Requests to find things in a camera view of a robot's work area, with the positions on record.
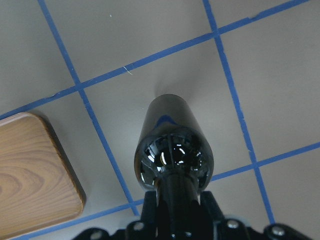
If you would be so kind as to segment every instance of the glossy black bottle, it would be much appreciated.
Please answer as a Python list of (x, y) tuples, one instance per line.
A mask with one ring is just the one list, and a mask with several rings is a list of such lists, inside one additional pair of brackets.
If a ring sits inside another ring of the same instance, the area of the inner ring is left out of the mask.
[(198, 194), (213, 174), (214, 158), (194, 115), (179, 96), (165, 94), (149, 106), (134, 157), (146, 191), (157, 192), (160, 239), (194, 238)]

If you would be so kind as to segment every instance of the screw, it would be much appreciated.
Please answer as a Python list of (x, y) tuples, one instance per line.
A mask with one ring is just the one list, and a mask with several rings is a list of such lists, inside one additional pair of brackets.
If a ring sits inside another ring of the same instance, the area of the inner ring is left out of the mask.
[(143, 222), (137, 221), (133, 226), (133, 230), (141, 231), (142, 229), (144, 229), (144, 227), (145, 227), (145, 225)]
[(90, 240), (99, 240), (101, 237), (102, 237), (102, 231), (100, 230), (94, 231), (90, 236)]
[(277, 236), (285, 235), (285, 230), (279, 226), (272, 227), (271, 231), (274, 235), (277, 235)]
[(236, 220), (229, 220), (226, 222), (228, 228), (237, 229), (239, 227), (239, 223)]

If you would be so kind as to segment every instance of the gray floor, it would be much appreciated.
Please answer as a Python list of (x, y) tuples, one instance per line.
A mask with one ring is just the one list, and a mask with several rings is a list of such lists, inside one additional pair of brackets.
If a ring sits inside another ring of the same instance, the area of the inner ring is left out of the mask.
[(225, 214), (320, 238), (319, 13), (318, 0), (1, 1), (0, 119), (49, 120), (87, 196), (78, 219), (17, 239), (130, 221), (135, 148), (167, 93), (212, 147), (207, 189)]

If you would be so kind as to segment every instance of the bottle neck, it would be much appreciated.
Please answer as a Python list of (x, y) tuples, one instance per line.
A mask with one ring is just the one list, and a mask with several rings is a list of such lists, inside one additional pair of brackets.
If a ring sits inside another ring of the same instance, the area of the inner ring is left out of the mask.
[(198, 181), (174, 168), (163, 172), (157, 183), (158, 232), (160, 239), (191, 239), (197, 225)]

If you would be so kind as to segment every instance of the wooden block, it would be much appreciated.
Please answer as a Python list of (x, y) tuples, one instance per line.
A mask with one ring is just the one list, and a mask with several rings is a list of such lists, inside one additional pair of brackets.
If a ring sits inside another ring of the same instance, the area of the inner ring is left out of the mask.
[(53, 136), (30, 113), (0, 121), (0, 240), (81, 214), (85, 195)]

